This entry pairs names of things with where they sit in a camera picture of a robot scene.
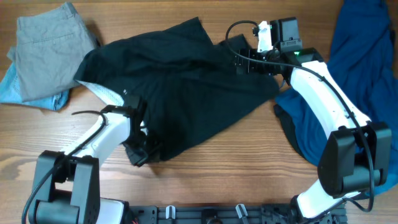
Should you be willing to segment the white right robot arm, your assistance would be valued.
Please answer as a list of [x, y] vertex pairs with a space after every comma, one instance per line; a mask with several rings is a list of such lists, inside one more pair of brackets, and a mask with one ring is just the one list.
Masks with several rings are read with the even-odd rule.
[[307, 102], [327, 138], [318, 163], [318, 180], [296, 195], [289, 206], [289, 223], [318, 222], [345, 202], [384, 185], [392, 142], [384, 122], [372, 122], [352, 104], [331, 77], [322, 56], [314, 48], [282, 52], [268, 61], [259, 53], [235, 54], [236, 65], [246, 60], [249, 69], [284, 80]]

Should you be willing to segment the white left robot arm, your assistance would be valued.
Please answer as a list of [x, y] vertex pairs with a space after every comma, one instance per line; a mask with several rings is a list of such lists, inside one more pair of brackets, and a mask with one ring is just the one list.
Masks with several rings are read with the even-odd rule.
[[127, 201], [100, 195], [100, 167], [119, 145], [132, 165], [148, 163], [160, 144], [143, 123], [146, 103], [108, 105], [76, 144], [37, 158], [22, 223], [140, 223]]

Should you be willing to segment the black shorts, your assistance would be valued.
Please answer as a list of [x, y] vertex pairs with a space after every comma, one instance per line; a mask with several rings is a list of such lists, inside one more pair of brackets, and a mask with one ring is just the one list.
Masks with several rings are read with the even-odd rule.
[[75, 79], [146, 103], [144, 124], [169, 160], [228, 128], [279, 92], [267, 75], [238, 75], [244, 36], [213, 44], [198, 18], [117, 40], [89, 52]]

